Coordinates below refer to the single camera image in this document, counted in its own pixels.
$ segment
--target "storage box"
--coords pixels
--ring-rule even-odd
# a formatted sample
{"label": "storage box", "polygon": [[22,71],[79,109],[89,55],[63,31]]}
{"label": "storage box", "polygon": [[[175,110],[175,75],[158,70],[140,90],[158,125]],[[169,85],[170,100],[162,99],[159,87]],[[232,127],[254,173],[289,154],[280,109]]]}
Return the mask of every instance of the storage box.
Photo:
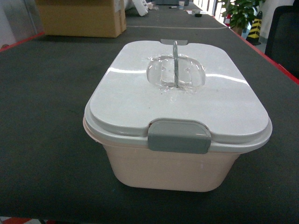
{"label": "storage box", "polygon": [[178,61],[179,88],[172,53],[160,42],[127,44],[87,103],[83,125],[122,183],[210,191],[240,154],[266,144],[271,120],[225,51],[178,46],[188,56]]}
{"label": "storage box", "polygon": [[46,35],[117,37],[126,30],[123,0],[36,0]]}

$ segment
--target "wall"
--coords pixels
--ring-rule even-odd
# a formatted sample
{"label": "wall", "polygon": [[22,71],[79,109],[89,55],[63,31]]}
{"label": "wall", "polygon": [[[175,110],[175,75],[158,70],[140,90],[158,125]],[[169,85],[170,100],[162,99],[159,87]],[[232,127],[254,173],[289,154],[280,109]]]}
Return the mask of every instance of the wall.
{"label": "wall", "polygon": [[34,0],[0,0],[0,47],[43,31]]}
{"label": "wall", "polygon": [[4,44],[10,45],[16,42],[14,34],[10,28],[9,22],[3,10],[2,1],[0,1],[0,30],[0,48]]}

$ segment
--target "table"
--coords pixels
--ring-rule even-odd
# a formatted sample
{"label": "table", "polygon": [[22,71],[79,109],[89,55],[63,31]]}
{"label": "table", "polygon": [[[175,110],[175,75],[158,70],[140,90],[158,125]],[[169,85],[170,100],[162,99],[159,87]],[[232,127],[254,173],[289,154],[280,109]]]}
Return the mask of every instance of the table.
{"label": "table", "polygon": [[[101,224],[298,221],[298,85],[209,15],[159,6],[145,17],[131,13],[127,26],[115,39],[43,35],[0,53],[0,216]],[[211,192],[128,187],[83,129],[85,105],[122,47],[160,39],[225,50],[272,120],[270,141],[241,155]]]}

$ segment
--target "gray latch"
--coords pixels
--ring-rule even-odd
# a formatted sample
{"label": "gray latch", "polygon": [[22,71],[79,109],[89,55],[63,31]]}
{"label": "gray latch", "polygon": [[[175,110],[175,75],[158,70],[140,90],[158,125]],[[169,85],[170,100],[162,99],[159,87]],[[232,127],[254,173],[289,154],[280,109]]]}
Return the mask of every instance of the gray latch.
{"label": "gray latch", "polygon": [[199,123],[159,120],[149,127],[148,145],[153,151],[205,154],[211,134]]}

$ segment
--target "black chair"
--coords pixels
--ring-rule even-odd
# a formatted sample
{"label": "black chair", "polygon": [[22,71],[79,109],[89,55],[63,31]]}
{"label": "black chair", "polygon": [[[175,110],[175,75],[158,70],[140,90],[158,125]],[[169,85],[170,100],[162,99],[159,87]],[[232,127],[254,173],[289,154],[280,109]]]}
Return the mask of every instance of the black chair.
{"label": "black chair", "polygon": [[275,9],[265,54],[299,78],[299,7],[297,4]]}

